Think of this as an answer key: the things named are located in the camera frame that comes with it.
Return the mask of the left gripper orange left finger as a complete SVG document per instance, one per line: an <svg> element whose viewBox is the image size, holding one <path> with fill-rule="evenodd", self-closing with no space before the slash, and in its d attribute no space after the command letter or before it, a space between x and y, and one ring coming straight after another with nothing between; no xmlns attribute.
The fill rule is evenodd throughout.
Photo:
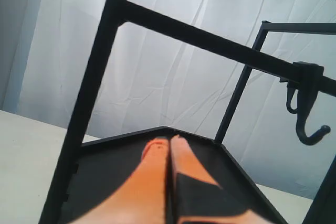
<svg viewBox="0 0 336 224"><path fill-rule="evenodd" d="M98 206L72 223L165 223L169 141L157 137L125 182Z"/></svg>

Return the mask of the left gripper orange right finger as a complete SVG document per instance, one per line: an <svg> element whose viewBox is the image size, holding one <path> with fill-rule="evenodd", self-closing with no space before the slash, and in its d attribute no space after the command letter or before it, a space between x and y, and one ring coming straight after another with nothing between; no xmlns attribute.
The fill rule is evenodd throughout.
<svg viewBox="0 0 336 224"><path fill-rule="evenodd" d="M184 137L174 136L170 148L177 223L270 223L225 190Z"/></svg>

